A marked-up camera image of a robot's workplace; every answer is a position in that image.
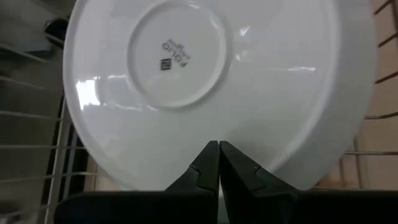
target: plate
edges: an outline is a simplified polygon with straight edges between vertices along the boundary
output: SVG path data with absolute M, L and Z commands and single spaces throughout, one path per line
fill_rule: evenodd
M 64 85 L 119 184 L 164 190 L 211 140 L 305 190 L 352 143 L 376 71 L 363 0 L 84 0 Z

